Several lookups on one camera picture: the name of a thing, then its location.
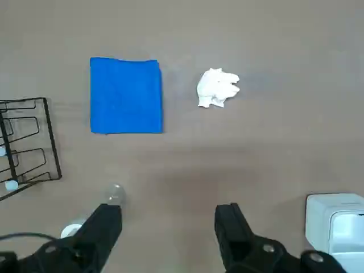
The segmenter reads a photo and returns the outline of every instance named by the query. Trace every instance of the black cable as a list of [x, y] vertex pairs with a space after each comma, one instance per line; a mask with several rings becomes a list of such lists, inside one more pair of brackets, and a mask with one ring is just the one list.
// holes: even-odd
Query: black cable
[[17, 238], [17, 237], [37, 237], [37, 238], [47, 239], [49, 241], [57, 240], [57, 238], [50, 236], [50, 235], [43, 234], [43, 233], [19, 232], [19, 233], [11, 233], [11, 234], [0, 236], [0, 241]]

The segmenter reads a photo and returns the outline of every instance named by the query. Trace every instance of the blue towel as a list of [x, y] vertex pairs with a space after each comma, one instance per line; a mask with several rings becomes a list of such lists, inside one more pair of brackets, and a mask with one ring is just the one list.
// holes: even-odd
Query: blue towel
[[90, 59], [91, 131], [162, 133], [162, 74], [156, 60]]

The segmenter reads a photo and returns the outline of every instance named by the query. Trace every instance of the black wire rack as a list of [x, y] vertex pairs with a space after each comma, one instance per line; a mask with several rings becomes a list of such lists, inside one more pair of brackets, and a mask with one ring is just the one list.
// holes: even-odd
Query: black wire rack
[[[32, 131], [24, 135], [16, 135], [14, 125], [19, 125], [20, 122], [31, 124]], [[18, 184], [16, 189], [2, 195], [0, 201], [38, 183], [61, 179], [62, 172], [46, 98], [0, 100], [0, 130], [0, 147], [5, 149], [4, 157], [7, 159], [7, 166], [4, 169], [0, 165], [0, 174], [2, 174], [0, 186], [7, 181], [14, 181]], [[23, 148], [25, 140], [27, 140], [27, 147], [37, 143], [33, 138], [40, 135], [41, 132], [49, 139], [49, 148], [43, 147], [43, 142], [42, 147]], [[22, 143], [22, 148], [15, 148], [17, 143]], [[29, 168], [23, 166], [21, 171], [18, 170], [22, 165], [21, 158], [24, 155], [32, 156], [34, 152], [41, 155], [40, 162]]]

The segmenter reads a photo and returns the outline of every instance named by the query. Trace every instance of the white tissue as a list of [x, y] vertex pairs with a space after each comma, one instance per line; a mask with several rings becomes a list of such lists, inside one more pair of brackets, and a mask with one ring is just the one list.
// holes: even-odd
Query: white tissue
[[208, 108], [211, 104], [223, 107], [227, 98], [234, 97], [240, 90], [233, 85], [239, 77], [223, 72], [221, 68], [206, 71], [197, 85], [198, 105]]

